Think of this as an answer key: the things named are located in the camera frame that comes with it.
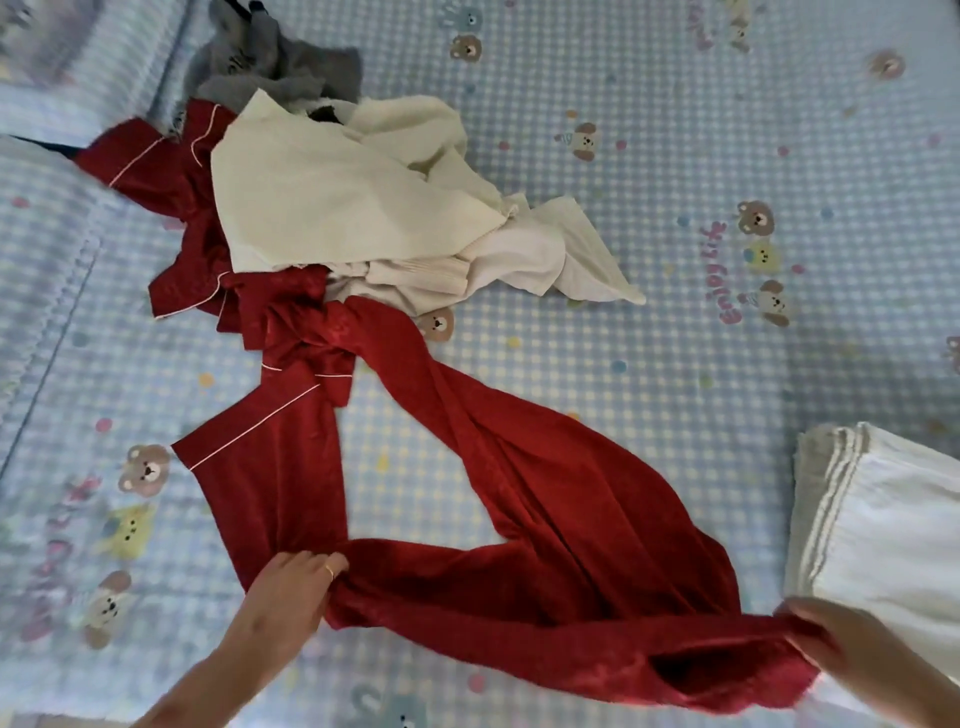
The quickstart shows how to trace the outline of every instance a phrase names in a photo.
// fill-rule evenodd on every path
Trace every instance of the finger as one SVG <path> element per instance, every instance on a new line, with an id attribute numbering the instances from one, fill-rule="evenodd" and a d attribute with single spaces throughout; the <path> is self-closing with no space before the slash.
<path id="1" fill-rule="evenodd" d="M 290 561 L 290 559 L 292 559 L 293 557 L 294 555 L 292 553 L 281 551 L 280 553 L 276 554 L 274 558 L 272 558 L 269 562 L 267 562 L 267 566 L 265 566 L 263 570 L 276 571 L 276 570 L 282 569 L 283 566 L 286 565 Z"/>
<path id="2" fill-rule="evenodd" d="M 845 664 L 843 656 L 839 652 L 816 637 L 792 635 L 787 638 L 787 641 L 795 646 L 808 662 L 824 672 L 836 673 Z"/>
<path id="3" fill-rule="evenodd" d="M 342 553 L 330 554 L 317 571 L 317 579 L 319 580 L 321 592 L 326 592 L 326 590 L 330 588 L 330 584 L 333 583 L 333 580 L 347 569 L 349 569 L 349 564 L 347 563 L 346 556 Z"/>
<path id="4" fill-rule="evenodd" d="M 310 551 L 301 551 L 290 560 L 290 566 L 304 567 L 310 563 L 310 559 L 312 558 L 313 554 Z"/>
<path id="5" fill-rule="evenodd" d="M 830 627 L 850 612 L 847 607 L 840 604 L 812 596 L 790 596 L 783 602 L 781 608 L 785 608 L 800 619 L 812 621 L 822 627 Z"/>
<path id="6" fill-rule="evenodd" d="M 328 556 L 325 553 L 318 553 L 316 556 L 310 559 L 310 563 L 307 564 L 307 568 L 311 571 L 319 571 L 324 567 L 324 563 L 326 562 L 327 558 Z"/>

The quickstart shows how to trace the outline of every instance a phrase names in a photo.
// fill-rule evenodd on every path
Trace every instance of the stack of folded towels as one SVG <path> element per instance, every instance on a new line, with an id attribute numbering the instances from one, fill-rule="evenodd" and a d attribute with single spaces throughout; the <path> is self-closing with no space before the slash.
<path id="1" fill-rule="evenodd" d="M 960 462 L 878 427 L 800 438 L 784 589 L 866 609 L 960 680 Z M 866 711 L 829 680 L 814 696 Z"/>

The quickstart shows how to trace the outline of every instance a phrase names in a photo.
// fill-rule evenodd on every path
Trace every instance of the forearm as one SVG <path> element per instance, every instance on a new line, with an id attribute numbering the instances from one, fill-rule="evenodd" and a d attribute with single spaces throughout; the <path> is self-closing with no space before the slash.
<path id="1" fill-rule="evenodd" d="M 132 728 L 219 728 L 264 687 L 249 655 L 222 649 L 197 663 Z"/>

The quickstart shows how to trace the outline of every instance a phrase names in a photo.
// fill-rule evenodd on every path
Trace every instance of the clothing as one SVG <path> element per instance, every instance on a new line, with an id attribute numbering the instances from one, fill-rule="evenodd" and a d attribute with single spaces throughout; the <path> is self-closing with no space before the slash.
<path id="1" fill-rule="evenodd" d="M 207 101 L 187 106 L 182 140 L 168 138 L 142 119 L 124 122 L 103 134 L 74 161 L 87 174 L 147 209 L 186 223 L 180 254 L 150 284 L 154 316 L 164 318 L 198 308 L 217 317 L 217 330 L 242 333 L 244 347 L 263 351 L 263 376 L 270 378 L 299 358 L 315 358 L 318 376 L 339 406 L 347 403 L 353 356 L 305 348 L 268 331 L 267 303 L 308 297 L 322 300 L 327 269 L 291 268 L 276 274 L 235 274 L 213 202 L 210 150 L 235 118 Z"/>
<path id="2" fill-rule="evenodd" d="M 412 316 L 497 279 L 645 303 L 573 198 L 531 210 L 476 175 L 460 117 L 439 99 L 365 101 L 340 118 L 342 128 L 310 124 L 260 93 L 227 131 L 213 184 L 234 270 L 319 263 L 339 278 L 331 298 Z"/>
<path id="3" fill-rule="evenodd" d="M 960 680 L 960 462 L 823 425 L 800 439 L 796 481 L 785 590 L 870 611 Z"/>
<path id="4" fill-rule="evenodd" d="M 354 48 L 325 49 L 285 37 L 263 3 L 246 12 L 235 0 L 211 0 L 214 37 L 187 68 L 184 103 L 205 99 L 239 113 L 258 89 L 284 107 L 330 96 L 356 101 L 363 64 Z"/>
<path id="5" fill-rule="evenodd" d="M 385 123 L 402 127 L 413 115 L 416 127 L 364 135 L 370 104 L 394 110 L 378 116 Z M 383 152 L 385 137 L 405 145 L 403 158 Z M 459 116 L 439 100 L 365 102 L 341 126 L 290 114 L 257 93 L 212 155 L 234 270 L 456 255 L 508 214 L 463 161 L 461 138 Z M 430 180 L 431 160 L 452 169 L 457 162 L 444 161 L 451 156 L 475 178 L 466 189 Z M 486 198 L 472 194 L 484 185 Z"/>
<path id="6" fill-rule="evenodd" d="M 732 713 L 792 706 L 816 670 L 787 618 L 744 616 L 724 549 L 634 455 L 433 360 L 381 303 L 275 305 L 270 326 L 363 356 L 464 460 L 506 544 L 351 541 L 333 407 L 295 365 L 174 447 L 241 583 L 279 550 L 342 551 L 334 627 L 385 626 L 449 657 L 616 702 Z"/>
<path id="7" fill-rule="evenodd" d="M 574 301 L 646 303 L 573 198 L 533 210 L 517 202 L 516 217 L 452 257 L 330 264 L 327 299 L 364 296 L 420 316 L 502 280 L 536 296 L 556 287 Z"/>

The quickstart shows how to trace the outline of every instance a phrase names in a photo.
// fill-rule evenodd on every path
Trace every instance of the bed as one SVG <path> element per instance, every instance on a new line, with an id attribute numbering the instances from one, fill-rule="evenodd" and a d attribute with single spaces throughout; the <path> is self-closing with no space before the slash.
<path id="1" fill-rule="evenodd" d="M 656 467 L 727 548 L 747 611 L 781 598 L 800 431 L 868 420 L 960 455 L 952 0 L 268 9 L 290 35 L 361 48 L 366 94 L 457 108 L 468 160 L 505 193 L 580 201 L 648 304 L 496 284 L 458 305 L 433 353 Z M 157 124 L 209 32 L 202 3 L 189 13 Z M 482 43 L 477 62 L 451 55 L 467 35 Z M 0 285 L 47 283 L 0 306 L 0 351 L 18 357 L 0 369 L 0 705 L 131 720 L 216 644 L 242 593 L 186 469 L 172 459 L 148 501 L 124 492 L 125 469 L 250 392 L 259 358 L 203 313 L 152 320 L 146 286 L 179 249 L 177 221 L 21 143 L 4 141 L 0 160 L 14 170 L 0 176 Z M 339 427 L 354 535 L 496 540 L 459 460 L 362 366 Z M 149 527 L 119 547 L 127 518 Z M 106 595 L 121 618 L 91 634 L 88 605 Z M 827 708 L 804 710 L 605 705 L 383 630 L 324 630 L 238 724 L 836 724 Z"/>

